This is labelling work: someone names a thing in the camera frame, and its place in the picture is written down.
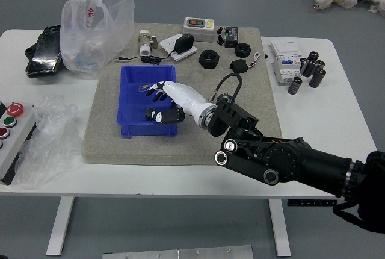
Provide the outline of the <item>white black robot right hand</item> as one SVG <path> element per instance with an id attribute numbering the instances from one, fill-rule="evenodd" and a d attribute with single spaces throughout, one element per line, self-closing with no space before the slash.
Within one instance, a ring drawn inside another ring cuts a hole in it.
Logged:
<path id="1" fill-rule="evenodd" d="M 208 127 L 217 106 L 208 102 L 192 87 L 173 81 L 160 81 L 148 89 L 146 96 L 155 91 L 157 93 L 153 102 L 163 101 L 170 97 L 172 100 L 171 108 L 164 111 L 149 108 L 145 114 L 147 120 L 154 120 L 161 124 L 174 124 L 182 122 L 186 115 L 190 115 L 199 127 L 203 129 Z"/>

